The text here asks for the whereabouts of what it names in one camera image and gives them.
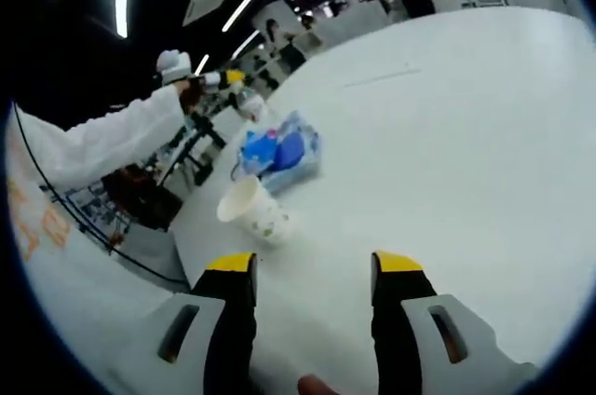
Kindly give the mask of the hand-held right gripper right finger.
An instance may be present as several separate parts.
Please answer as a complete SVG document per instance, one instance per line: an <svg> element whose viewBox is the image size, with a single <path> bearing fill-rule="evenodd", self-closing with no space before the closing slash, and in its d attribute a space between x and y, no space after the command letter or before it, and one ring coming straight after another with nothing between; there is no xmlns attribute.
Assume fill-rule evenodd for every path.
<svg viewBox="0 0 596 395"><path fill-rule="evenodd" d="M391 252L372 254L372 339L381 394L516 394L536 377L483 318Z"/></svg>

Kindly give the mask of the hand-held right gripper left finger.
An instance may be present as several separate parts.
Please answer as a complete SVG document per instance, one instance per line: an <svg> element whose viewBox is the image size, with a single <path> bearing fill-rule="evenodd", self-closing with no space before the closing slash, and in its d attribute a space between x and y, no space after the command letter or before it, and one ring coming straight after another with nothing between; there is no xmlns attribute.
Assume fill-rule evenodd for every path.
<svg viewBox="0 0 596 395"><path fill-rule="evenodd" d="M141 394L249 394L257 254L221 256L139 328Z"/></svg>

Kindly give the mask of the person's left hand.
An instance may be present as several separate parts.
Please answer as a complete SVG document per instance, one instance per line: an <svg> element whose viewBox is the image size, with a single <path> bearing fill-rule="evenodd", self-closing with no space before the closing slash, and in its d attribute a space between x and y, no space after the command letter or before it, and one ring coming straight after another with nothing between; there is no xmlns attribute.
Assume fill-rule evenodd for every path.
<svg viewBox="0 0 596 395"><path fill-rule="evenodd" d="M198 79L188 79L176 84L183 111L189 114L194 111L204 95L204 87Z"/></svg>

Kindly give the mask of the person's right hand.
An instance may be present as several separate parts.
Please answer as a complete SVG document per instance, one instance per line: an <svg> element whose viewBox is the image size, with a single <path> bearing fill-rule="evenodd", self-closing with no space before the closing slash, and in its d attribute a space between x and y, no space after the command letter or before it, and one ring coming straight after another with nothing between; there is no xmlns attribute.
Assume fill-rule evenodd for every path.
<svg viewBox="0 0 596 395"><path fill-rule="evenodd" d="M337 395L337 392L315 375L304 375L297 383L300 395Z"/></svg>

